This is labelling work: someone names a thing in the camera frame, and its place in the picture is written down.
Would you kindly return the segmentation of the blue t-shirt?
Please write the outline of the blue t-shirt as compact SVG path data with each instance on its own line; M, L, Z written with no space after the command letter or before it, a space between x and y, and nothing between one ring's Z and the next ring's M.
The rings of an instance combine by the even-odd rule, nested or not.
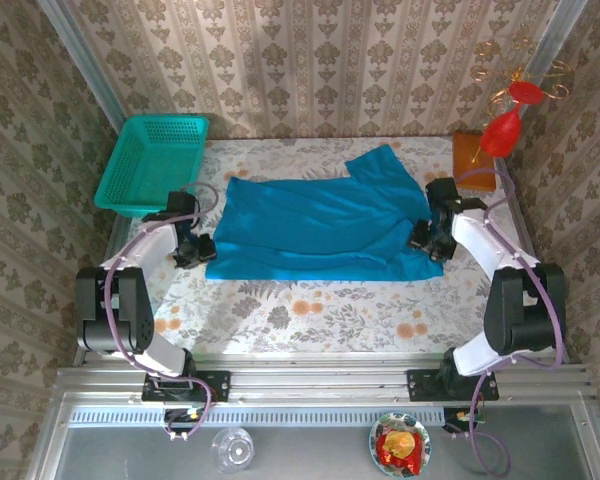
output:
M388 145L345 164L347 176L232 178L213 239L211 280L413 282L442 264L408 245L430 209Z

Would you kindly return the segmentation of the wooden stand base block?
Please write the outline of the wooden stand base block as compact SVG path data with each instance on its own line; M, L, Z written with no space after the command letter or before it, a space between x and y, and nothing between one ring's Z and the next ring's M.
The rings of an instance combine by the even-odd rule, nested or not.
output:
M458 188L481 192L496 190L494 160L480 148L480 134L452 135L453 177Z

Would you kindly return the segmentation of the teal plastic basket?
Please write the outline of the teal plastic basket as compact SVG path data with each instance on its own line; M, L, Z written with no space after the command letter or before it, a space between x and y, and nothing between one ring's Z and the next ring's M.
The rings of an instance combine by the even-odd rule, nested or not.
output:
M200 115L135 115L126 120L94 196L97 207L137 218L197 180L209 120Z

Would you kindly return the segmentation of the red plastic goblet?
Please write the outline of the red plastic goblet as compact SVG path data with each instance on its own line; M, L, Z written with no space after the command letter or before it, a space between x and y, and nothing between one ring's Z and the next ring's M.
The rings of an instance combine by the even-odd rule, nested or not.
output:
M543 99L544 92L541 88L528 81L514 81L506 89L496 93L491 106L513 103L513 107L491 120L480 138L480 150L492 157L508 156L521 134L521 108L537 105Z

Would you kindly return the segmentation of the floral tablecloth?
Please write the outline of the floral tablecloth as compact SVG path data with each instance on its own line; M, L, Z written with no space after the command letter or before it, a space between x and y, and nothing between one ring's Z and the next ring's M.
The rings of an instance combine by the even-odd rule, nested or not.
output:
M225 202L232 178L330 179L383 145L380 138L223 140L207 144L204 201ZM442 276L413 283L209 280L165 258L147 290L156 330L205 354L441 353L477 335L489 282L458 248Z

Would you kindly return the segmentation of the red and gold ornament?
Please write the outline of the red and gold ornament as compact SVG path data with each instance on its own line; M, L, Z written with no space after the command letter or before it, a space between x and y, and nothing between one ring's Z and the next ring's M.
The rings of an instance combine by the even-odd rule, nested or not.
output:
M513 42L511 50L513 51L511 56L504 54L499 42L495 39L477 44L474 54L479 62L471 67L471 78L477 82L483 82L491 77L504 79L506 85L496 93L506 89L514 81L528 81L541 88L544 92L543 101L546 99L564 100L570 96L571 91L564 82L564 79L573 73L569 64L560 60L552 60L547 72L533 74L528 71L528 67L531 57L536 53L537 43L524 37ZM491 95L487 107L491 120L513 107L513 103L491 106L491 101L496 93Z

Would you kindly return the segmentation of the clear glass cup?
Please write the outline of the clear glass cup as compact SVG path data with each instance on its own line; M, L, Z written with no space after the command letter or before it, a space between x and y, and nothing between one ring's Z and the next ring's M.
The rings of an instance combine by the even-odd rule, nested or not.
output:
M225 428L215 435L211 444L211 455L221 473L234 474L243 471L255 455L252 437L241 427Z

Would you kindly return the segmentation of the yellow wrapped snack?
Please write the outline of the yellow wrapped snack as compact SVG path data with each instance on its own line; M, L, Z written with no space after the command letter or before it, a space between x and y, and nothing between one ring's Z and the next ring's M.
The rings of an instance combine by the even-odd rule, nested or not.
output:
M409 456L416 446L415 436L408 431L389 432L383 444L383 449L398 458Z

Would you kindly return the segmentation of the patterned plate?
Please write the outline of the patterned plate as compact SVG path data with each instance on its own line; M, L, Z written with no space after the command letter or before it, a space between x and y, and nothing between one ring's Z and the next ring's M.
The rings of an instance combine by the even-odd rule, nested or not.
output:
M382 473L402 479L419 476L431 456L431 439L424 425L408 413L381 415L369 434L369 451Z

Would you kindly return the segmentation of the red snack packet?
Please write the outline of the red snack packet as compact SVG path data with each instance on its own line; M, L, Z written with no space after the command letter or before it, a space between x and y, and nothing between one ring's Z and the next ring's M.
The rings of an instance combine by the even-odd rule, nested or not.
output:
M412 433L415 436L416 446L413 452L405 457L398 458L391 455L383 449L385 437L388 433L382 434L376 442L376 453L381 465L396 467L399 470L406 470L408 474L418 475L421 470L422 457L422 439L418 433Z

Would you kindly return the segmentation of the grey metal shelf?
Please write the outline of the grey metal shelf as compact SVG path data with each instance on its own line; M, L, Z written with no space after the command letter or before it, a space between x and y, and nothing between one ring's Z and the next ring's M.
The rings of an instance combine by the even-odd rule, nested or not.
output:
M218 429L189 441L170 441L160 429L70 429L53 480L394 480L381 473L368 447L369 429L249 429L255 455L249 466L221 473L211 445ZM432 455L414 480L489 479L461 438L434 431ZM557 450L509 446L505 480L593 480L569 434Z

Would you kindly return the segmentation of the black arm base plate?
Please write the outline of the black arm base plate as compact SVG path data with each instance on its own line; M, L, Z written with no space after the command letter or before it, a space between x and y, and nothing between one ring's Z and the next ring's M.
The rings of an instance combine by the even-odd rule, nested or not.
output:
M438 369L409 369L406 386L411 402L470 401L478 384L479 376L459 376L446 386Z
M198 371L198 379L206 383L211 392L212 403L229 400L231 373L220 370ZM203 386L195 382L166 381L146 375L141 400L143 402L163 403L205 403L207 393Z

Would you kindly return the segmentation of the aluminium frame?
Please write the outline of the aluminium frame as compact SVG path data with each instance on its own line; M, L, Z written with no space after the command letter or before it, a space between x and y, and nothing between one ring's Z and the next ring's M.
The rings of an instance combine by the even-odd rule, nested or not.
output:
M486 98L474 46L536 36L558 0L42 0L115 124L208 117L223 140L380 138L419 183L452 170L450 131ZM205 354L237 404L406 400L403 372L441 353Z

